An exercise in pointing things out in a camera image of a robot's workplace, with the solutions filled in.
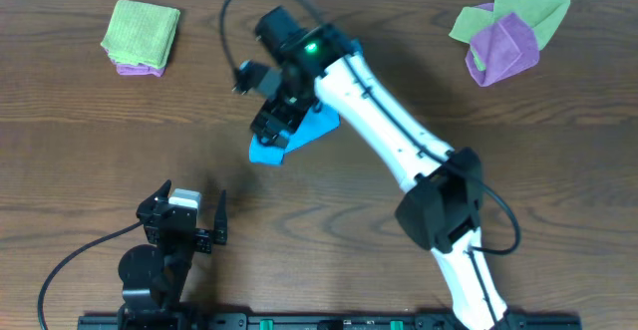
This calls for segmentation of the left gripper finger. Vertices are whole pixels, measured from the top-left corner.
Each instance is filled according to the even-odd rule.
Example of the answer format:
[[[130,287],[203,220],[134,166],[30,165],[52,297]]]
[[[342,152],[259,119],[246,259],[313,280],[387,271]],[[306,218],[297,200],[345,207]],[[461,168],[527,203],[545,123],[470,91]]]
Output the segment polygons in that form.
[[[226,213],[226,191],[223,190],[217,204],[213,224],[213,243],[225,245],[228,237],[228,220]]]
[[[154,214],[155,208],[160,202],[167,201],[171,189],[171,180],[167,179],[158,190],[143,200],[136,211],[136,217],[139,221],[146,221]]]

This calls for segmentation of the blue microfiber cloth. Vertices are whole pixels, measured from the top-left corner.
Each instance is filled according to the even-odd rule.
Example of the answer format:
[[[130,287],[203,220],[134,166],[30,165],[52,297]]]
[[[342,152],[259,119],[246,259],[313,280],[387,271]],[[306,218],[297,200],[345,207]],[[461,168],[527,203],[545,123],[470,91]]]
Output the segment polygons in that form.
[[[284,131],[279,133],[279,136],[288,142],[285,148],[267,146],[261,142],[258,136],[254,136],[250,143],[248,158],[254,164],[282,165],[286,154],[312,143],[339,126],[340,116],[338,113],[319,102],[317,106],[312,106],[308,110],[295,133]]]

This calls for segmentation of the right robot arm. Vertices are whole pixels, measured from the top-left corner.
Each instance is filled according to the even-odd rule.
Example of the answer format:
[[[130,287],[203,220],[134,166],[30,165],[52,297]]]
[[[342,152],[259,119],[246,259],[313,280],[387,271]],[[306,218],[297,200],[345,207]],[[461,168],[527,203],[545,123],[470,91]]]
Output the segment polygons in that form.
[[[252,88],[266,99],[250,126],[257,143],[285,150],[305,117],[334,110],[376,152],[404,192],[395,217],[435,257],[457,319],[468,329],[501,328],[507,305],[479,251],[485,191],[478,155],[455,151],[417,122],[334,26],[306,30],[277,7],[258,21],[255,35],[276,62],[275,67],[242,66]]]

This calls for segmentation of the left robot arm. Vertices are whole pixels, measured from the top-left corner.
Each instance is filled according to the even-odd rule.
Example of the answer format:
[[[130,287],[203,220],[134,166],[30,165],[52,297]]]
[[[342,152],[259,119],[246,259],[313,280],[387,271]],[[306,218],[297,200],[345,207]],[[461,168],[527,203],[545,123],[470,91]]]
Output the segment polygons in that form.
[[[206,319],[180,301],[193,257],[209,254],[228,237],[226,192],[220,194],[212,229],[199,228],[201,194],[166,181],[139,205],[136,216],[147,243],[123,255],[118,272],[124,304],[119,329],[205,329]]]

